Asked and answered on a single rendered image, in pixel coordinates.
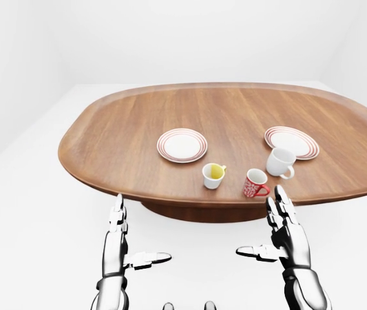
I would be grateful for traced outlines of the silver robot right hand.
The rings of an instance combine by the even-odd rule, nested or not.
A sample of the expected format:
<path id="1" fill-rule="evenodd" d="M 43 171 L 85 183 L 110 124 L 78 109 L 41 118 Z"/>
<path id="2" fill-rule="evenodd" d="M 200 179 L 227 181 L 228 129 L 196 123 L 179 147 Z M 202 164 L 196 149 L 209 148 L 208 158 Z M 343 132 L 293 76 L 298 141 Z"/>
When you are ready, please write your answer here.
<path id="1" fill-rule="evenodd" d="M 298 222 L 295 206 L 281 185 L 274 188 L 275 197 L 266 198 L 267 222 L 271 227 L 271 245 L 243 246 L 240 256 L 261 262 L 279 260 L 285 269 L 311 267 L 311 255 L 306 233 Z"/>

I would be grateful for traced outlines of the silver robot left hand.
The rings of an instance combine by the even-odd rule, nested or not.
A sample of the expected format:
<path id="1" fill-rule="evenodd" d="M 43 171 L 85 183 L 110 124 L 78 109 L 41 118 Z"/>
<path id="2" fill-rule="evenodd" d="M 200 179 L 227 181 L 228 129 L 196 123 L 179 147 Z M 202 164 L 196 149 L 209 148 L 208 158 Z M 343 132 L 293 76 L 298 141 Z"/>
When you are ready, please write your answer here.
<path id="1" fill-rule="evenodd" d="M 122 194 L 118 194 L 109 214 L 109 230 L 105 236 L 102 258 L 102 277 L 123 276 L 125 270 L 150 268 L 172 259 L 169 253 L 128 253 L 127 209 Z"/>

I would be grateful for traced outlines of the red patterned mug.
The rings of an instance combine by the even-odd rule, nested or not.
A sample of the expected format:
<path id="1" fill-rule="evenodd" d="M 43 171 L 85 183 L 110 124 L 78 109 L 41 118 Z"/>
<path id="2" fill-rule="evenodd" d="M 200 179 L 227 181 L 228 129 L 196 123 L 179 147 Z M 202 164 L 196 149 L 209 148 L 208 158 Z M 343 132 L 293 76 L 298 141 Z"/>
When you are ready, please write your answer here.
<path id="1" fill-rule="evenodd" d="M 267 175 L 260 169 L 249 169 L 243 186 L 243 194 L 248 198 L 267 196 L 270 188 L 266 185 Z"/>

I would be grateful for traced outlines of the plain white mug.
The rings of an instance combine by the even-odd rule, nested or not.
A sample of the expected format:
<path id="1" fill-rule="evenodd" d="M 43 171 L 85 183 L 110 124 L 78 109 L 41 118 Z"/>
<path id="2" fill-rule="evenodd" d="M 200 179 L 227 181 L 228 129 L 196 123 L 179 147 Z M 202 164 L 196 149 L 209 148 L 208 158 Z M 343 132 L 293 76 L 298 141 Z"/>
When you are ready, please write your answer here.
<path id="1" fill-rule="evenodd" d="M 266 163 L 266 170 L 272 176 L 279 176 L 284 180 L 290 180 L 295 176 L 293 164 L 296 162 L 296 155 L 283 148 L 274 148 Z"/>

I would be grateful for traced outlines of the white plate with red rings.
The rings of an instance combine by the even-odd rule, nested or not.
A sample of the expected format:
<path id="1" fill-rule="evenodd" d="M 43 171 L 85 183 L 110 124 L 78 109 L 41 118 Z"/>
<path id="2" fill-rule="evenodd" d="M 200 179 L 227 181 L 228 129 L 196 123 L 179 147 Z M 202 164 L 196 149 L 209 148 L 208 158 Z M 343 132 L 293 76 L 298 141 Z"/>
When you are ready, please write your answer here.
<path id="1" fill-rule="evenodd" d="M 208 149 L 206 138 L 193 129 L 177 128 L 164 132 L 156 148 L 161 157 L 174 163 L 191 163 L 202 158 Z"/>
<path id="2" fill-rule="evenodd" d="M 319 144 L 311 136 L 292 127 L 271 127 L 265 131 L 264 140 L 273 149 L 289 150 L 298 160 L 312 160 L 320 153 Z"/>

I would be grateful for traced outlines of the white mug yellow inside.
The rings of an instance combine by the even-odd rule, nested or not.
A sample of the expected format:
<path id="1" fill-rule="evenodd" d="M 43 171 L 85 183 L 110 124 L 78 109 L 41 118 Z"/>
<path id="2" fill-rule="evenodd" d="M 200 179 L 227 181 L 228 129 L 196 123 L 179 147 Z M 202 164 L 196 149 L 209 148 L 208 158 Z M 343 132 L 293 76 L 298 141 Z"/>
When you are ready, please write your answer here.
<path id="1" fill-rule="evenodd" d="M 219 165 L 217 163 L 208 163 L 204 165 L 202 169 L 202 175 L 204 177 L 204 186 L 207 189 L 217 189 L 226 173 L 226 166 Z"/>

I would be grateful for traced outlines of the round brown wooden table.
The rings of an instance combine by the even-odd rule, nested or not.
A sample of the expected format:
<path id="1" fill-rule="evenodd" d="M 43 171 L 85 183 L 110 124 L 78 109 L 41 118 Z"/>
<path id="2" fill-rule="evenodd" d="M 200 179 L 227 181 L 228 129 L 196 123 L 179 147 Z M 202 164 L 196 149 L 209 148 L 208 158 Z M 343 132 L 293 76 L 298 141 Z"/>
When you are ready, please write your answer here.
<path id="1" fill-rule="evenodd" d="M 290 180 L 270 177 L 297 205 L 367 195 L 367 108 L 343 96 L 293 85 L 193 83 L 134 88 L 89 105 L 63 136 L 62 166 L 80 182 L 122 194 L 149 210 L 190 222 L 243 222 L 266 215 L 263 197 L 247 198 L 247 171 L 263 169 L 271 151 L 265 131 L 277 125 L 311 136 L 319 155 L 297 161 Z M 174 163 L 157 151 L 168 130 L 193 129 L 206 154 Z M 202 169 L 226 166 L 207 189 Z"/>

